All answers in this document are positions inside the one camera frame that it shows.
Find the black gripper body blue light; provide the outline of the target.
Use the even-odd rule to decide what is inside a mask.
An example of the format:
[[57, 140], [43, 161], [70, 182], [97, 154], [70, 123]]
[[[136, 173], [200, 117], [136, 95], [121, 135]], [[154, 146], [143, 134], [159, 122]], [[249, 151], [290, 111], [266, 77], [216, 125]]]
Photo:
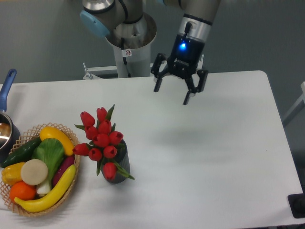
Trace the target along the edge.
[[168, 75], [191, 82], [203, 48], [204, 42], [177, 35], [172, 52], [167, 59]]

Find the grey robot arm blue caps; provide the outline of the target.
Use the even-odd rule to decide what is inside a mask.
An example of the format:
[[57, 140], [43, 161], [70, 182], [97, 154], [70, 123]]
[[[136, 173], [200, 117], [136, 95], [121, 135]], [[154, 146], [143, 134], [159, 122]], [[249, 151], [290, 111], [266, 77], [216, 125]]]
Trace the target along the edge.
[[164, 0], [163, 5], [182, 9], [184, 15], [170, 55], [159, 53], [151, 61], [156, 23], [144, 12], [141, 0], [85, 0], [82, 23], [113, 46], [120, 78], [154, 75], [160, 89], [167, 75], [183, 79], [188, 91], [184, 104], [203, 91], [208, 71], [202, 68], [202, 51], [218, 11], [218, 0]]

